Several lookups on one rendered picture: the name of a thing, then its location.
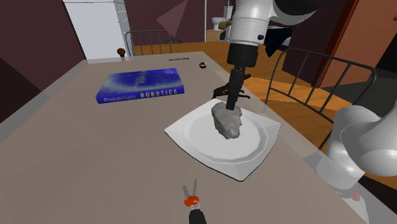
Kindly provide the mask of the grey-brown table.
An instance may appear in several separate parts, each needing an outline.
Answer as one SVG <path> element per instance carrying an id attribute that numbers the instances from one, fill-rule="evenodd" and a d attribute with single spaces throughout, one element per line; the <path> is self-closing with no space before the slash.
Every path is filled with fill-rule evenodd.
<path id="1" fill-rule="evenodd" d="M 189 60 L 167 59 L 190 57 Z M 98 104 L 111 73 L 175 67 L 181 95 Z M 165 129 L 228 73 L 202 52 L 89 64 L 10 136 L 0 130 L 0 224 L 188 224 L 197 180 L 207 224 L 366 224 L 280 136 L 245 181 L 180 149 Z"/>

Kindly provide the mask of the white toilet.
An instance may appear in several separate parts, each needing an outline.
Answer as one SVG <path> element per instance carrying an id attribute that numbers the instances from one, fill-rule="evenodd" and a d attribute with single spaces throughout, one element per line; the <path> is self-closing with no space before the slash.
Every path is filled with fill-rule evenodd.
<path id="1" fill-rule="evenodd" d="M 222 17 L 212 17 L 212 24 L 214 31 L 220 31 L 219 24 L 225 22 L 232 18 L 233 6 L 224 5 L 223 16 Z"/>

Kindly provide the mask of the dark metal-frame chair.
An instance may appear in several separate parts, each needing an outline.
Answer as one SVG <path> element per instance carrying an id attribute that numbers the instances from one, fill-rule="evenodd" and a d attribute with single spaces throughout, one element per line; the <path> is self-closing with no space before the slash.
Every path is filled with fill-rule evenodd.
<path id="1" fill-rule="evenodd" d="M 171 38 L 170 32 L 167 31 L 167 30 L 127 31 L 127 32 L 124 34 L 124 40 L 125 40 L 125 42 L 126 42 L 126 44 L 127 44 L 127 53 L 128 53 L 128 56 L 129 56 L 129 57 L 136 56 L 136 53 L 135 53 L 135 51 L 134 51 L 135 48 L 134 48 L 134 43 L 133 43 L 133 37 L 132 37 L 133 34 L 137 34 L 137 35 L 138 35 L 139 47 L 140 47 L 140 49 L 141 49 L 141 55 L 144 55 L 144 52 L 143 52 L 143 44 L 142 44 L 142 39 L 141 39 L 141 33 L 148 33 L 149 39 L 150 39 L 150 50 L 151 50 L 151 54 L 154 55 L 154 50 L 153 50 L 154 44 L 153 44 L 153 42 L 152 42 L 152 37 L 151 37 L 151 33 L 152 33 L 152 32 L 156 32 L 156 33 L 157 33 L 157 36 L 158 36 L 158 47 L 159 47 L 159 50 L 160 50 L 160 54 L 162 54 L 162 40 L 161 40 L 161 37 L 160 37 L 160 33 L 161 33 L 161 32 L 166 32 L 166 33 L 168 34 L 169 39 L 168 39 L 168 42 L 165 43 L 165 44 L 169 46 L 169 53 L 172 53 L 172 38 Z"/>
<path id="2" fill-rule="evenodd" d="M 289 52 L 289 51 L 303 52 L 303 53 L 305 54 L 305 57 L 304 57 L 304 59 L 303 59 L 303 61 L 302 61 L 302 64 L 301 64 L 301 66 L 300 66 L 300 68 L 299 68 L 299 71 L 298 71 L 297 75 L 295 76 L 295 78 L 294 78 L 294 80 L 293 80 L 293 82 L 292 82 L 292 84 L 291 84 L 291 86 L 290 86 L 290 88 L 289 88 L 288 93 L 286 93 L 286 92 L 283 92 L 283 91 L 281 91 L 281 90 L 278 90 L 278 89 L 274 88 L 274 87 L 272 86 L 272 84 L 273 84 L 273 82 L 274 82 L 275 72 L 276 72 L 276 69 L 277 69 L 277 67 L 278 67 L 278 65 L 279 65 L 279 63 L 280 63 L 281 57 L 282 57 L 284 54 L 286 54 L 287 52 Z M 296 85 L 296 81 L 297 81 L 297 79 L 299 78 L 300 73 L 302 72 L 303 67 L 304 67 L 304 65 L 305 65 L 305 63 L 306 63 L 307 58 L 309 57 L 309 55 L 315 55 L 315 56 L 319 56 L 319 57 L 322 57 L 322 58 L 326 58 L 325 65 L 324 65 L 323 68 L 321 69 L 321 74 L 325 73 L 326 68 L 331 64 L 331 62 L 332 62 L 333 60 L 336 60 L 336 61 L 339 61 L 339 62 L 343 62 L 343 63 L 346 64 L 345 69 L 343 70 L 343 72 L 342 72 L 342 74 L 340 75 L 339 79 L 337 80 L 336 84 L 332 87 L 331 92 L 329 93 L 329 95 L 327 96 L 327 98 L 324 100 L 324 102 L 323 102 L 322 106 L 320 107 L 320 109 L 313 108 L 313 107 L 309 104 L 309 102 L 310 102 L 310 100 L 311 100 L 311 98 L 312 98 L 312 96 L 313 96 L 313 93 L 316 92 L 316 88 L 317 88 L 317 86 L 318 86 L 320 80 L 322 79 L 321 76 L 319 76 L 319 77 L 316 79 L 315 84 L 312 86 L 311 91 L 310 91 L 310 93 L 308 94 L 308 96 L 307 96 L 307 98 L 306 98 L 305 101 L 302 101 L 302 100 L 300 100 L 300 99 L 298 99 L 298 98 L 296 98 L 295 96 L 292 95 L 292 91 L 293 91 L 293 89 L 294 89 L 294 87 L 295 87 L 295 85 Z M 375 70 L 374 67 L 367 66 L 367 65 L 364 65 L 364 64 L 360 64 L 360 63 L 357 63 L 357 62 L 353 62 L 353 61 L 350 61 L 350 60 L 341 59 L 341 58 L 334 57 L 334 56 L 331 56 L 331 55 L 326 55 L 326 54 L 323 54 L 323 53 L 317 53 L 317 52 L 312 52 L 312 51 L 308 51 L 308 50 L 302 50 L 302 49 L 299 49 L 299 48 L 287 48 L 287 49 L 285 49 L 285 50 L 280 54 L 280 56 L 279 56 L 277 62 L 275 63 L 274 70 L 272 71 L 272 75 L 271 75 L 270 82 L 269 82 L 269 85 L 268 85 L 267 95 L 266 95 L 266 98 L 265 98 L 265 104 L 266 104 L 266 105 L 268 104 L 268 99 L 269 99 L 270 91 L 273 90 L 273 91 L 277 92 L 278 94 L 281 94 L 281 95 L 283 95 L 283 96 L 285 96 L 285 97 L 287 97 L 287 98 L 289 98 L 289 99 L 292 99 L 292 100 L 294 100 L 295 102 L 297 102 L 297 103 L 299 103 L 299 104 L 305 106 L 306 108 L 309 108 L 310 110 L 312 110 L 313 112 L 315 112 L 316 114 L 318 114 L 319 116 L 323 117 L 324 119 L 326 119 L 327 121 L 329 121 L 331 124 L 333 124 L 334 121 L 333 121 L 330 117 L 326 116 L 326 115 L 323 113 L 323 111 L 326 109 L 326 107 L 327 107 L 329 101 L 331 100 L 331 98 L 335 95 L 335 91 L 336 91 L 337 87 L 340 86 L 342 80 L 343 80 L 344 77 L 346 76 L 346 74 L 347 74 L 347 72 L 349 71 L 349 69 L 351 68 L 351 66 L 356 66 L 356 67 L 360 67 L 360 68 L 367 69 L 367 70 L 371 71 L 371 74 L 370 74 L 371 81 L 370 81 L 369 84 L 364 88 L 364 90 L 359 94 L 359 96 L 357 97 L 357 99 L 352 103 L 352 105 L 356 105 L 357 102 L 365 95 L 365 93 L 370 89 L 370 87 L 375 83 L 375 80 L 377 79 L 377 72 L 376 72 L 376 70 Z"/>

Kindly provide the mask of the blue book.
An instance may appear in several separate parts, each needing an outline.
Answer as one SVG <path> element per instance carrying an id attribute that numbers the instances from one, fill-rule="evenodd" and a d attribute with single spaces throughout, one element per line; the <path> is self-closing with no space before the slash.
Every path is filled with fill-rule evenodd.
<path id="1" fill-rule="evenodd" d="M 176 68 L 110 74 L 95 96 L 99 104 L 183 94 Z"/>

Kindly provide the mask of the white square plate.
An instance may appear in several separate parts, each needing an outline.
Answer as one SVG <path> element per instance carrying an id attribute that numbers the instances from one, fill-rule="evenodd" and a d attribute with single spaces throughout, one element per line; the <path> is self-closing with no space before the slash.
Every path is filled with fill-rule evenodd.
<path id="1" fill-rule="evenodd" d="M 242 109 L 240 136 L 225 139 L 215 128 L 212 99 L 165 129 L 185 152 L 204 165 L 237 181 L 245 180 L 268 156 L 281 124 Z"/>

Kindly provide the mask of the orange-brown door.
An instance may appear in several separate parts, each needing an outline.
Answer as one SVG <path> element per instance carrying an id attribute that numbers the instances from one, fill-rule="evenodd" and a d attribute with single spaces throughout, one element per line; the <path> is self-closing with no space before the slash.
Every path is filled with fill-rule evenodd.
<path id="1" fill-rule="evenodd" d="M 390 42 L 397 33 L 397 0 L 346 0 L 352 3 L 347 18 L 338 36 L 332 36 L 335 42 L 330 55 L 375 67 Z M 330 87 L 336 84 L 346 63 L 321 59 L 320 67 L 312 86 Z M 342 85 L 367 81 L 370 70 L 351 66 Z"/>

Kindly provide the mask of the black scissors-like tool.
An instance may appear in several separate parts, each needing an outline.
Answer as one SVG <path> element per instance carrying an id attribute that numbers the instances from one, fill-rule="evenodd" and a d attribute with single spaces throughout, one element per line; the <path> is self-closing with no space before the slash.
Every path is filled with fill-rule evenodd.
<path id="1" fill-rule="evenodd" d="M 244 94 L 241 95 L 241 93 L 244 93 L 243 89 L 240 89 L 239 92 L 240 92 L 240 94 L 238 95 L 238 97 L 245 97 L 248 99 L 251 98 L 248 95 L 244 95 Z M 225 85 L 223 85 L 221 87 L 214 89 L 212 98 L 215 99 L 215 98 L 217 98 L 219 96 L 223 96 L 223 95 L 228 95 L 228 83 L 226 83 Z"/>

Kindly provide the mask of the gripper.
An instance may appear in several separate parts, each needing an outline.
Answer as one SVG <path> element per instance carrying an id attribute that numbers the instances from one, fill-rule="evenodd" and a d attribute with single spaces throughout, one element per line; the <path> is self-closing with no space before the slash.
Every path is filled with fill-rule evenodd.
<path id="1" fill-rule="evenodd" d="M 228 81 L 226 109 L 233 111 L 245 76 L 245 67 L 254 67 L 258 58 L 258 46 L 231 43 L 227 63 L 235 66 Z"/>

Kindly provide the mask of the grey lumpy rock-like object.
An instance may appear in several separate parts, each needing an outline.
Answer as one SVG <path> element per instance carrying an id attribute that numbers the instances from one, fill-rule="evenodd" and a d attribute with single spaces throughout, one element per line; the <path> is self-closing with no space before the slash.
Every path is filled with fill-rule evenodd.
<path id="1" fill-rule="evenodd" d="M 226 109 L 225 102 L 218 102 L 211 108 L 216 130 L 225 139 L 236 139 L 240 136 L 240 117 L 242 110 L 236 106 L 233 110 Z"/>

